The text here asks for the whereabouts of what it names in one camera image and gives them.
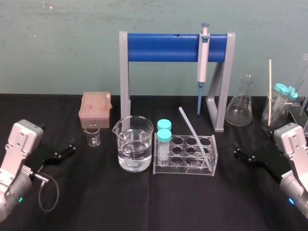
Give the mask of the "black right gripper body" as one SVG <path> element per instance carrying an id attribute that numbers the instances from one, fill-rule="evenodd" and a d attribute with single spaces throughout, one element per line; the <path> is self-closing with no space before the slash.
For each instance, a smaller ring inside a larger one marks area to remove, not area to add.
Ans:
<path id="1" fill-rule="evenodd" d="M 275 144 L 267 143 L 258 147 L 250 159 L 253 166 L 265 169 L 277 183 L 281 182 L 283 156 Z"/>

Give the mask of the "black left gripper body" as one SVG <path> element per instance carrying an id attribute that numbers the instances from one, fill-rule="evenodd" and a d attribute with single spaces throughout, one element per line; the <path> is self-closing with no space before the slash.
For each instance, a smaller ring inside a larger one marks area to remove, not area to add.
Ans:
<path id="1" fill-rule="evenodd" d="M 41 142 L 38 147 L 26 158 L 25 166 L 32 172 L 39 172 L 46 165 L 57 165 L 64 154 L 56 150 L 52 145 Z"/>

